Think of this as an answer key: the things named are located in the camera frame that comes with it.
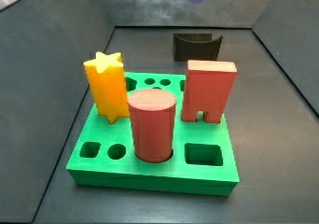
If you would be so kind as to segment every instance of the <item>red cylinder block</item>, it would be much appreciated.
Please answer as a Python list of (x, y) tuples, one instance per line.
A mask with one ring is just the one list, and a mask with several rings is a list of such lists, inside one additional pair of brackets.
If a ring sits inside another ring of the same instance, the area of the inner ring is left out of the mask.
[(147, 162), (163, 162), (173, 156), (177, 97), (165, 90), (137, 91), (129, 96), (137, 156)]

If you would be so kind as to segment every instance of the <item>black arch block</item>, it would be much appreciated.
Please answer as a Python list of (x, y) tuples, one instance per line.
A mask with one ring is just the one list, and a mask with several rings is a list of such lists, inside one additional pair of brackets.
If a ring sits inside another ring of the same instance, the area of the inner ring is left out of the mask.
[(211, 34), (174, 34), (175, 61), (217, 61), (222, 40), (213, 40)]

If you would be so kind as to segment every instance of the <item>shape sorter board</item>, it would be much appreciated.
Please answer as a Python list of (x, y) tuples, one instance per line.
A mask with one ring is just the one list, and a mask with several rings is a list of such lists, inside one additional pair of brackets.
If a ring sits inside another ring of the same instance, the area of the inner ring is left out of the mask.
[(229, 196), (239, 182), (227, 121), (181, 121), (185, 75), (126, 73), (129, 95), (142, 89), (165, 89), (178, 97), (174, 155), (162, 163), (135, 155), (131, 121), (115, 124), (93, 106), (67, 164), (79, 185), (147, 189)]

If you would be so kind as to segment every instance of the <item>red block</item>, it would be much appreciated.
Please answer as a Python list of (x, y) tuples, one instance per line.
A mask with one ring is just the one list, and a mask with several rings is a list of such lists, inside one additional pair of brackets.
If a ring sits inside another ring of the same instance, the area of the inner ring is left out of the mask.
[(182, 120), (197, 122), (198, 111), (209, 123), (219, 123), (235, 83), (234, 63), (189, 61)]
[(137, 91), (129, 96), (137, 156), (163, 162), (173, 156), (177, 97), (165, 90)]

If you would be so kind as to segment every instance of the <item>yellow star block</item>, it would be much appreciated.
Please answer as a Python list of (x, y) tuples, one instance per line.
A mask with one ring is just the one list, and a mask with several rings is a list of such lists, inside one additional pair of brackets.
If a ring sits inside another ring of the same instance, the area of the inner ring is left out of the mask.
[(85, 62), (85, 70), (99, 115), (110, 123), (130, 117), (122, 54), (97, 52), (97, 59)]

